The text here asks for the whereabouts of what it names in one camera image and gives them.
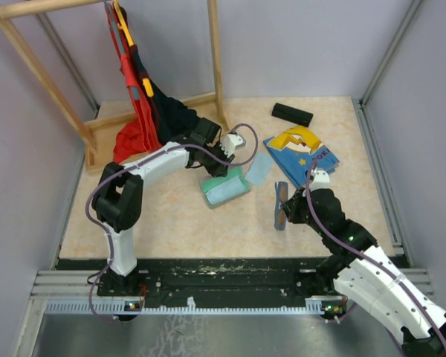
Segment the grey blue sunglasses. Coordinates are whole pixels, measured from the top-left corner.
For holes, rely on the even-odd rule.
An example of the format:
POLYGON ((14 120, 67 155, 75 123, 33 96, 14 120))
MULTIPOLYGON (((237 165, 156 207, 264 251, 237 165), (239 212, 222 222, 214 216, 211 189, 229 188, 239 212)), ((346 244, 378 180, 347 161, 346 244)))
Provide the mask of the grey blue sunglasses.
POLYGON ((274 185, 276 201, 274 208, 274 228, 277 231, 284 231, 287 222, 285 211, 282 205, 288 201, 288 183, 285 181, 278 181, 274 185))

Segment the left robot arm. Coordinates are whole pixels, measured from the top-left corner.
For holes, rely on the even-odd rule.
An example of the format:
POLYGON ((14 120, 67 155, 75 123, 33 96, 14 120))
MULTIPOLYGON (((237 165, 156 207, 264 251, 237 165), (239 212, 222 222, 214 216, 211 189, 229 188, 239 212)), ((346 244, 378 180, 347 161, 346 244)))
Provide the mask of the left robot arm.
POLYGON ((113 285, 124 295, 135 293, 140 285, 134 273, 133 227, 139 220, 146 188, 177 170, 201 165, 212 177, 225 177, 236 150, 245 139, 235 131, 218 139, 221 127, 202 118, 196 128, 179 134, 154 153, 139 161, 105 166, 100 182, 86 202, 86 216, 100 226, 109 243, 108 269, 113 285))

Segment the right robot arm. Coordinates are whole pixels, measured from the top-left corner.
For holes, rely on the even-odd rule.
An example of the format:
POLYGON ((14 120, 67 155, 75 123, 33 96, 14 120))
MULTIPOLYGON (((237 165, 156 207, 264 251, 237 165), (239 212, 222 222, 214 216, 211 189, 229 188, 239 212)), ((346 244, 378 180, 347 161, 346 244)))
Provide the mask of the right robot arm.
POLYGON ((364 226, 346 218, 330 189, 277 189, 275 225, 305 224, 331 252, 316 269, 318 288, 344 295, 390 334, 405 356, 446 356, 446 311, 396 267, 364 226))

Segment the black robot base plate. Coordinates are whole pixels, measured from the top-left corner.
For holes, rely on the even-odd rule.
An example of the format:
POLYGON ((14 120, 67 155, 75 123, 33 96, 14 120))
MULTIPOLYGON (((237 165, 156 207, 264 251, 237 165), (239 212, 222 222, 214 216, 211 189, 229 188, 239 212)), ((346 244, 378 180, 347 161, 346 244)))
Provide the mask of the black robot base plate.
POLYGON ((135 297, 149 308, 184 307, 192 298, 203 309, 304 307, 319 298, 343 298, 318 274, 320 258, 139 259, 127 277, 107 271, 100 297, 135 297))

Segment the grey glasses case green lining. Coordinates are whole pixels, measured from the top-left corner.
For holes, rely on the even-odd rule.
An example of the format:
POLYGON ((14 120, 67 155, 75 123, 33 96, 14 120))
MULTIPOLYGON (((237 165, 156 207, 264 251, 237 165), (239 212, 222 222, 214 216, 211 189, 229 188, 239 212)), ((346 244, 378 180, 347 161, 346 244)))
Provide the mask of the grey glasses case green lining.
POLYGON ((227 175, 225 177, 204 178, 200 181, 199 187, 202 192, 203 198, 209 208, 217 208, 218 206, 221 206, 221 205, 226 204, 229 201, 231 201, 231 200, 229 200, 229 201, 226 201, 220 205, 210 206, 204 197, 204 194, 206 192, 208 192, 209 190, 213 189, 214 187, 219 186, 220 184, 224 184, 226 182, 237 183, 239 186, 238 195, 234 196, 231 200, 236 199, 240 196, 243 196, 251 190, 250 185, 246 182, 245 178, 243 177, 243 172, 242 172, 241 167, 236 167, 236 168, 230 169, 227 172, 227 175))

